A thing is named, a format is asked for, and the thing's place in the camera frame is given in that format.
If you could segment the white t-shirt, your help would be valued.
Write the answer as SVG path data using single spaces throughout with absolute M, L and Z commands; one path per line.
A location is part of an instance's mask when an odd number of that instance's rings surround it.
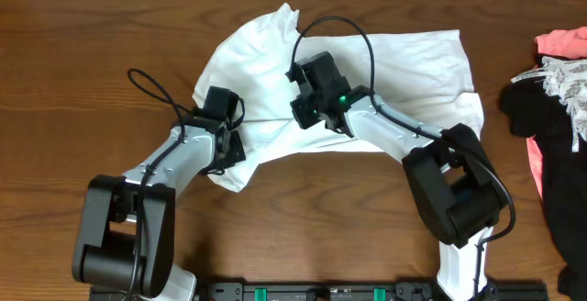
M 238 128 L 246 160 L 212 181 L 230 191 L 246 187 L 259 165 L 295 153 L 375 152 L 370 143 L 317 124 L 302 130 L 290 107 L 299 93 L 286 76 L 291 60 L 327 51 L 351 86 L 375 84 L 390 106 L 427 124 L 458 123 L 482 131 L 482 102 L 458 30 L 300 38 L 299 11 L 283 4 L 252 19 L 222 42 L 194 88 L 198 105 L 210 86 L 227 88 L 245 105 Z

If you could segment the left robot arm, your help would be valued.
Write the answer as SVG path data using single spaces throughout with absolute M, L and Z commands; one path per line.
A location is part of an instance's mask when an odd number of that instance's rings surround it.
M 196 175 L 245 160 L 237 130 L 224 120 L 188 117 L 146 160 L 88 184 L 72 258 L 75 281 L 147 298 L 172 272 L 176 198 Z

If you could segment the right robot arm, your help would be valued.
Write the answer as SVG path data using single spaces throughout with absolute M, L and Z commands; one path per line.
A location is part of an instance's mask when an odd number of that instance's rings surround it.
M 372 90 L 340 78 L 298 85 L 293 116 L 301 128 L 319 122 L 366 141 L 401 162 L 418 213 L 438 239 L 436 284 L 447 300 L 496 298 L 484 273 L 486 245 L 504 236 L 493 227 L 513 201 L 476 135 L 457 124 L 440 128 L 388 106 Z

